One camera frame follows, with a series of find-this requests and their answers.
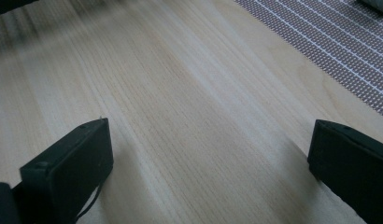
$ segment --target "wood grain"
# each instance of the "wood grain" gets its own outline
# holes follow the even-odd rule
[[[0,16],[0,181],[108,117],[79,223],[363,223],[308,171],[315,119],[383,117],[231,0],[44,0]]]

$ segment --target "light wood surface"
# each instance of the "light wood surface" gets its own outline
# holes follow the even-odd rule
[[[115,166],[79,223],[363,223],[306,154],[315,119],[383,142],[381,116],[231,0],[1,16],[0,181],[100,116]]]

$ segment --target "black object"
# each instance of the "black object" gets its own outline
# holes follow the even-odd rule
[[[317,120],[309,169],[367,223],[383,223],[383,144],[348,126]]]
[[[383,0],[358,0],[359,2],[383,13]]]
[[[5,197],[0,202],[13,198],[17,209],[10,203],[6,210],[23,224],[75,223],[86,212],[80,210],[98,187],[92,204],[96,200],[112,167],[108,120],[94,120],[78,126],[22,166],[22,182],[12,195],[8,191],[0,194],[0,199]],[[7,218],[0,214],[0,223],[18,223]]]
[[[17,7],[23,7],[37,0],[0,0],[0,14],[6,13]]]

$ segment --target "black cable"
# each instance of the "black cable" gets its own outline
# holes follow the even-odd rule
[[[98,199],[99,194],[101,193],[102,186],[104,186],[104,182],[99,184],[98,189],[97,189],[97,191],[95,193],[95,196],[93,197],[91,203],[89,204],[89,206],[86,207],[86,209],[84,209],[84,211],[80,212],[78,214],[78,216],[75,217],[75,222],[74,223],[77,223],[78,219],[81,218],[82,216],[84,216],[92,208],[92,206],[94,205],[95,201]]]

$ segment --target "patterned carpet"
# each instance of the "patterned carpet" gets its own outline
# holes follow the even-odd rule
[[[235,2],[383,116],[383,14],[354,0]]]

